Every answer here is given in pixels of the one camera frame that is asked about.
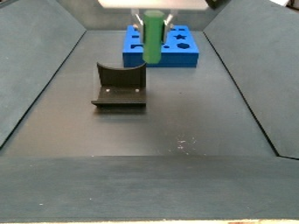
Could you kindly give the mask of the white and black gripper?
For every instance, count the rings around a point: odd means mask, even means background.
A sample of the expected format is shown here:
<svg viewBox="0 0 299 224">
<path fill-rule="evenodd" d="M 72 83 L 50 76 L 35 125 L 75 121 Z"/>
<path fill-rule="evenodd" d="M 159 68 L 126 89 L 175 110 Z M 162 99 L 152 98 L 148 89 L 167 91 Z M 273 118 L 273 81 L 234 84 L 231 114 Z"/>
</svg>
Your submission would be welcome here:
<svg viewBox="0 0 299 224">
<path fill-rule="evenodd" d="M 98 0 L 104 8 L 132 9 L 131 16 L 134 27 L 140 33 L 140 42 L 144 42 L 144 21 L 139 15 L 139 9 L 170 9 L 171 12 L 163 21 L 163 43 L 167 41 L 168 31 L 174 27 L 174 18 L 178 10 L 206 10 L 206 0 Z"/>
</svg>

